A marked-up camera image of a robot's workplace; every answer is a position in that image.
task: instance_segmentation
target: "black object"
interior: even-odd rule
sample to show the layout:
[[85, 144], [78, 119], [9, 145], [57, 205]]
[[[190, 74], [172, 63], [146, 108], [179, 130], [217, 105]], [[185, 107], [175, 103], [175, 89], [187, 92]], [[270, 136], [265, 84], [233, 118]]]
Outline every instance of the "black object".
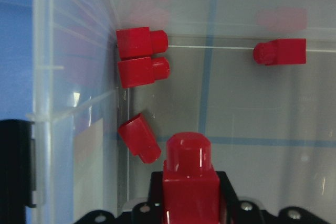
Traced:
[[[279, 216], [271, 215], [251, 201], [239, 201], [225, 172], [217, 172], [220, 180], [220, 224], [329, 224], [312, 213], [299, 208], [288, 207]], [[153, 172], [148, 201], [136, 205], [132, 212], [123, 212], [118, 218], [96, 222], [94, 219], [105, 211], [93, 211], [75, 224], [162, 224], [162, 172]]]
[[0, 223], [26, 223], [25, 206], [35, 207], [32, 123], [0, 121]]

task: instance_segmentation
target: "transparent container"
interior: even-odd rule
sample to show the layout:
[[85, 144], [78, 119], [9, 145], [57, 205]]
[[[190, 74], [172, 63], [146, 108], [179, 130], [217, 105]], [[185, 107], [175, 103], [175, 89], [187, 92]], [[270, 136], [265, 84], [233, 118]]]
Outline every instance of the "transparent container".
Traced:
[[[336, 222], [335, 11], [336, 0], [34, 0], [33, 222], [119, 214], [183, 131], [211, 140], [239, 196]], [[115, 30], [141, 26], [168, 33], [171, 76], [124, 90]], [[277, 38], [306, 38], [307, 64], [257, 65], [254, 46]], [[139, 112], [162, 148], [151, 165], [116, 134]]]

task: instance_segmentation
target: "metal bolt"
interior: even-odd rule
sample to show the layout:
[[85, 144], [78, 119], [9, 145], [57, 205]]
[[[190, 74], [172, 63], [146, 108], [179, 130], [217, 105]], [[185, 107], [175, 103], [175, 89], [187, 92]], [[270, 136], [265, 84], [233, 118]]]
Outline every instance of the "metal bolt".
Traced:
[[242, 208], [242, 210], [245, 210], [245, 211], [251, 211], [253, 209], [253, 206], [250, 202], [247, 202], [247, 201], [244, 201], [240, 207]]
[[143, 205], [142, 207], [140, 207], [140, 212], [149, 212], [151, 210], [151, 208], [147, 205]]
[[104, 221], [106, 221], [106, 217], [104, 215], [98, 215], [97, 217], [95, 217], [95, 223], [102, 223]]
[[301, 219], [301, 214], [297, 212], [296, 210], [289, 210], [287, 214], [288, 214], [288, 217], [293, 220]]

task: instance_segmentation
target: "blue line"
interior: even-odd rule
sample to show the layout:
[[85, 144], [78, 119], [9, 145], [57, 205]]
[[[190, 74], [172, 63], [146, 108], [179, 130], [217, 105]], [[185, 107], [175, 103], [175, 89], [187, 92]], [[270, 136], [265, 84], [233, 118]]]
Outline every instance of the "blue line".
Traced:
[[[213, 45], [216, 11], [217, 11], [217, 0], [210, 0], [209, 16], [208, 16], [208, 21], [207, 21], [208, 25], [207, 25], [207, 32], [206, 32], [207, 36], [206, 36], [206, 42], [205, 42], [206, 46]], [[205, 133], [205, 130], [206, 130], [211, 62], [212, 62], [212, 49], [207, 48], [205, 49], [205, 53], [204, 53], [200, 115], [199, 115], [199, 121], [198, 121], [198, 131], [203, 134]]]
[[[166, 142], [170, 137], [158, 137], [158, 142]], [[323, 147], [336, 148], [333, 140], [289, 140], [273, 138], [248, 138], [248, 137], [225, 137], [207, 136], [212, 144], [248, 145], [248, 146], [273, 146], [273, 147]]]

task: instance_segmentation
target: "red object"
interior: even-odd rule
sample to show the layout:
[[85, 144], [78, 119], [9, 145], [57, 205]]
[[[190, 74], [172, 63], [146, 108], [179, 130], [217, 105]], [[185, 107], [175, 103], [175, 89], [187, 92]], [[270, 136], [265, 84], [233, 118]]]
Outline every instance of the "red object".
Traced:
[[259, 43], [253, 51], [259, 64], [289, 65], [306, 63], [306, 39], [277, 39]]
[[219, 178], [211, 143], [200, 133], [173, 135], [163, 167], [165, 224], [218, 224]]
[[119, 75], [123, 88], [154, 83], [168, 78], [169, 62], [164, 57], [143, 57], [118, 62]]
[[124, 140], [130, 152], [145, 164], [153, 163], [161, 155], [154, 133], [142, 114], [138, 114], [118, 128], [118, 133]]
[[117, 30], [117, 44], [121, 60], [150, 56], [168, 49], [168, 37], [163, 30], [149, 31], [149, 27]]

